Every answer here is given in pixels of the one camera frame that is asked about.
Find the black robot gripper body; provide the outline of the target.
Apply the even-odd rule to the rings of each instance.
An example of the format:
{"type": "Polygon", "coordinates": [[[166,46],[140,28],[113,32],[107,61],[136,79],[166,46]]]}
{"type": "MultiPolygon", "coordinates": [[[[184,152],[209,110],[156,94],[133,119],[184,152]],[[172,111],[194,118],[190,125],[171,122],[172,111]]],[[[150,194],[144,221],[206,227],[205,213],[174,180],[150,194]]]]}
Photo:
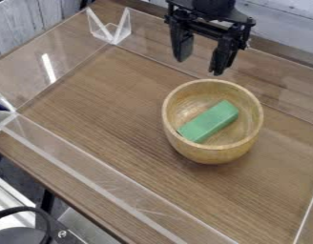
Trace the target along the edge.
{"type": "Polygon", "coordinates": [[[235,8],[235,0],[166,0],[164,22],[170,26],[171,42],[182,42],[194,33],[221,41],[230,37],[241,50],[247,47],[253,17],[235,8]]]}

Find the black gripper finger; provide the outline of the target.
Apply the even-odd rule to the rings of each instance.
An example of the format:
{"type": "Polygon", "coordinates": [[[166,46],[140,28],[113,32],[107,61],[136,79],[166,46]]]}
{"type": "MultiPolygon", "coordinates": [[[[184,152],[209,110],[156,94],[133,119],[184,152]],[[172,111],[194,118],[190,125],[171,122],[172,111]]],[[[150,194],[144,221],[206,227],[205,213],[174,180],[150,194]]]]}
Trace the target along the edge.
{"type": "Polygon", "coordinates": [[[215,76],[222,75],[225,69],[231,66],[237,52],[237,41],[230,36],[225,36],[218,41],[218,46],[213,51],[209,72],[211,72],[215,76]]]}
{"type": "Polygon", "coordinates": [[[172,55],[178,62],[183,62],[192,53],[194,33],[186,22],[170,18],[170,42],[172,55]]]}

